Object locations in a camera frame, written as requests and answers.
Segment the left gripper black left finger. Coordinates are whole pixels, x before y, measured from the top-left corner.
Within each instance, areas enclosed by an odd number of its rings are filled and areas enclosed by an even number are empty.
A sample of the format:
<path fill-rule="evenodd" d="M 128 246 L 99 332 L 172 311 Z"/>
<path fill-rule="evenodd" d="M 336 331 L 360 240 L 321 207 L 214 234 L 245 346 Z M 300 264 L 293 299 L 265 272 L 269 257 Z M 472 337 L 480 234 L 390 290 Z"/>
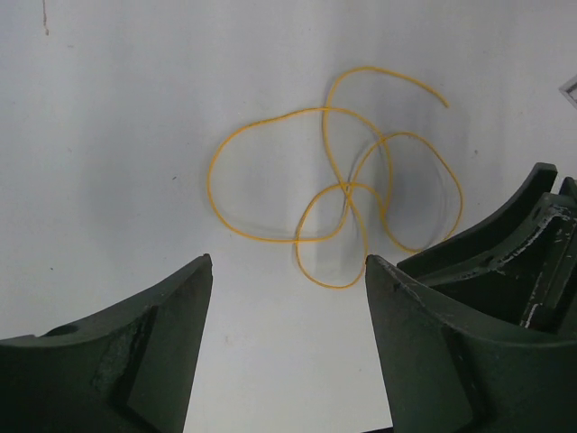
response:
<path fill-rule="evenodd" d="M 2 431 L 182 431 L 212 284 L 202 255 L 95 314 L 3 340 Z"/>

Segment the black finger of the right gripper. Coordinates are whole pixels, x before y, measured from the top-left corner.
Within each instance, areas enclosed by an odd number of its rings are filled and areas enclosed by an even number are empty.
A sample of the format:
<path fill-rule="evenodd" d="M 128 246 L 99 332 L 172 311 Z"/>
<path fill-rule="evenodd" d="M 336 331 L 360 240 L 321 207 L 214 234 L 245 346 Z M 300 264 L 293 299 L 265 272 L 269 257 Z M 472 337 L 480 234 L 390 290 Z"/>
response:
<path fill-rule="evenodd" d="M 493 318 L 557 333 L 576 294 L 576 180 L 545 193 L 505 239 L 418 279 Z"/>
<path fill-rule="evenodd" d="M 405 273 L 432 273 L 488 251 L 529 216 L 542 195 L 551 191 L 557 174 L 553 164 L 536 163 L 518 190 L 494 213 L 442 243 L 399 262 L 397 267 Z"/>

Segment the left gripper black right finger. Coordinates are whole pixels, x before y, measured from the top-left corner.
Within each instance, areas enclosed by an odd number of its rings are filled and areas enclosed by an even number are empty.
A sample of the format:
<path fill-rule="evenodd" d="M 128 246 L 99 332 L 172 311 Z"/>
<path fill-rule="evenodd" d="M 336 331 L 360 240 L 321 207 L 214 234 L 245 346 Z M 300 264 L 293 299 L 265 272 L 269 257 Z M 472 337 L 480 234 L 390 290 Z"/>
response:
<path fill-rule="evenodd" d="M 575 431 L 574 340 L 480 313 L 377 255 L 365 286 L 394 431 Z"/>

